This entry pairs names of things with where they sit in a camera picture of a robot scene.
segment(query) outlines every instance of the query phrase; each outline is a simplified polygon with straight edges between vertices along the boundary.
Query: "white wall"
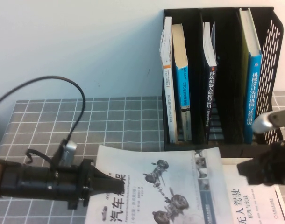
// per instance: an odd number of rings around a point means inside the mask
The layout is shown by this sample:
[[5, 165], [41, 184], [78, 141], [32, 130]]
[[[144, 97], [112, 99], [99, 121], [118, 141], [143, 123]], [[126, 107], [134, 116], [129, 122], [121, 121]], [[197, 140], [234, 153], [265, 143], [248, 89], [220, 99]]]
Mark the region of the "white wall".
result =
[[[0, 0], [0, 96], [46, 75], [90, 98], [160, 95], [162, 10], [231, 6], [274, 6], [285, 30], [285, 0]], [[285, 31], [275, 90], [285, 90]], [[0, 106], [0, 137], [15, 100], [76, 97], [60, 81], [21, 90]]]

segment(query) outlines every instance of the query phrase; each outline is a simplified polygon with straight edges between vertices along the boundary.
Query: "grid tile surface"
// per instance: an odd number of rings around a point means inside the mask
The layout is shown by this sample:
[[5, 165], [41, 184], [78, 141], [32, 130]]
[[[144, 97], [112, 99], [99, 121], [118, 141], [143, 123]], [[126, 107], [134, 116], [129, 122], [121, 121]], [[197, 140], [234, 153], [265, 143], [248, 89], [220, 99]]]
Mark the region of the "grid tile surface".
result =
[[[51, 157], [77, 119], [81, 104], [80, 99], [17, 101], [0, 144], [0, 158], [25, 162], [27, 148]], [[285, 109], [285, 91], [273, 93], [272, 106], [274, 111]], [[74, 164], [80, 164], [84, 157], [97, 159], [99, 144], [138, 152], [163, 150], [162, 119], [161, 97], [87, 99], [84, 116], [72, 137], [78, 144]], [[222, 139], [219, 135], [210, 139]], [[47, 166], [35, 156], [33, 165]], [[280, 190], [285, 202], [285, 187]], [[0, 199], [0, 224], [84, 224], [85, 217], [81, 202], [71, 211], [66, 202]]]

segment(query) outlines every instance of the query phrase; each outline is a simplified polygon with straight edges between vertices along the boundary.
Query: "desk file organizer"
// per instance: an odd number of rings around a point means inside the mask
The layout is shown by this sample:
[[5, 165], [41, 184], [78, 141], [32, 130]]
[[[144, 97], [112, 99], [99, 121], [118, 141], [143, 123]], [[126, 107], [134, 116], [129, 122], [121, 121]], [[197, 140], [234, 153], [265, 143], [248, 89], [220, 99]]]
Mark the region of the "desk file organizer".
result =
[[[222, 157], [253, 157], [269, 150], [269, 144], [283, 139], [279, 129], [256, 135], [252, 145], [243, 144], [243, 105], [239, 94], [241, 75], [242, 28], [240, 7], [166, 9], [164, 17], [172, 16], [173, 24], [182, 23], [189, 67], [191, 91], [192, 141], [170, 144], [166, 102], [163, 87], [164, 150], [182, 151], [218, 146]], [[262, 66], [256, 105], [256, 117], [272, 110], [271, 97], [283, 39], [283, 25], [273, 7], [250, 7], [262, 50]], [[215, 22], [216, 57], [218, 58], [214, 98], [220, 118], [223, 140], [205, 141], [200, 112], [202, 74], [202, 22]]]

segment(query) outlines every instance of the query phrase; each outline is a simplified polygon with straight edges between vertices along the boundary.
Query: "wire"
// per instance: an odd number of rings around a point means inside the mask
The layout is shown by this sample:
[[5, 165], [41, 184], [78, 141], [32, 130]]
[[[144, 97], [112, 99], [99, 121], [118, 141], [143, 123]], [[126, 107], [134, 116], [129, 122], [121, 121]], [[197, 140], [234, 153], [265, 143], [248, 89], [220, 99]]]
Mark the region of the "wire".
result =
[[74, 129], [76, 128], [78, 122], [80, 121], [84, 111], [85, 111], [85, 107], [86, 107], [86, 97], [85, 97], [85, 94], [83, 93], [82, 89], [80, 88], [79, 85], [77, 85], [75, 82], [73, 82], [72, 80], [68, 79], [68, 78], [64, 78], [64, 77], [61, 77], [61, 76], [43, 76], [43, 77], [39, 77], [39, 78], [34, 78], [32, 80], [29, 80], [15, 88], [13, 88], [11, 91], [7, 92], [5, 95], [3, 95], [1, 98], [0, 98], [0, 103], [5, 99], [7, 98], [9, 95], [11, 95], [12, 93], [16, 92], [17, 90], [29, 85], [29, 84], [32, 84], [32, 83], [35, 83], [35, 82], [38, 82], [38, 81], [41, 81], [41, 80], [45, 80], [45, 79], [59, 79], [59, 80], [63, 80], [63, 81], [66, 81], [68, 83], [71, 83], [72, 85], [74, 85], [78, 90], [79, 92], [81, 93], [81, 96], [82, 96], [82, 108], [81, 108], [81, 112], [75, 122], [75, 124], [72, 126], [71, 130], [70, 130], [70, 133], [68, 134], [67, 136], [67, 142], [70, 140], [71, 136], [72, 136], [72, 133], [74, 131]]

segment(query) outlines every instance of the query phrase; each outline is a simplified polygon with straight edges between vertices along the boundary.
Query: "book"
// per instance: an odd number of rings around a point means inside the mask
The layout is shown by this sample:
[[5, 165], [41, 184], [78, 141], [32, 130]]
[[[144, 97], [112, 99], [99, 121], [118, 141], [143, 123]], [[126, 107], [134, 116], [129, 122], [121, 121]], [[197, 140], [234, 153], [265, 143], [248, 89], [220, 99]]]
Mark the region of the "book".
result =
[[205, 138], [209, 141], [210, 122], [212, 113], [212, 103], [214, 96], [214, 86], [216, 77], [216, 56], [215, 56], [215, 23], [212, 31], [210, 30], [210, 23], [203, 23], [203, 52], [205, 60], [203, 84], [205, 85], [205, 102], [203, 104], [204, 121], [205, 121]]
[[223, 170], [233, 221], [245, 224], [285, 224], [285, 204], [278, 185], [248, 185], [237, 163], [244, 158], [223, 158]]
[[164, 29], [161, 34], [159, 53], [163, 69], [169, 139], [170, 143], [177, 143], [178, 132], [172, 77], [172, 17], [165, 17], [164, 19]]
[[244, 101], [244, 143], [252, 143], [262, 52], [250, 9], [239, 10], [242, 24], [242, 92]]
[[86, 224], [233, 224], [217, 147], [133, 152], [99, 145], [96, 168], [125, 191], [91, 197]]
[[190, 118], [190, 91], [188, 60], [182, 24], [172, 25], [174, 57], [177, 75], [179, 110], [181, 114], [184, 141], [192, 139]]

